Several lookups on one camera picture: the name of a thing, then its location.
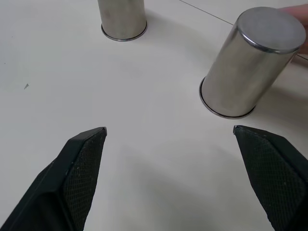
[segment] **metal cylinder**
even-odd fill
[[[131,41],[147,28],[143,0],[98,0],[102,31],[110,39]]]
[[[201,100],[221,117],[248,115],[305,39],[304,27],[287,13],[269,7],[245,11],[201,82]]]

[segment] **silver canister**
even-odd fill
[[[110,39],[131,41],[147,29],[143,0],[98,0],[102,31]]]
[[[304,27],[287,13],[269,7],[243,12],[201,82],[204,105],[225,118],[250,114],[305,39]]]

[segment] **stainless steel cup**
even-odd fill
[[[143,0],[98,0],[102,31],[110,39],[131,41],[147,29]]]
[[[200,85],[200,97],[213,113],[240,118],[261,96],[306,39],[293,16],[269,7],[242,13]]]

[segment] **table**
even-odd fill
[[[250,116],[220,118],[198,88],[231,25],[180,0],[145,6],[147,32],[120,43],[96,0],[0,1],[0,224],[69,138],[106,126],[85,230],[273,230],[232,128],[307,157],[308,63],[296,57]]]

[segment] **hand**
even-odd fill
[[[308,54],[308,4],[300,6],[285,7],[281,10],[293,15],[297,18],[306,29],[306,41],[304,45],[299,49],[299,53]]]

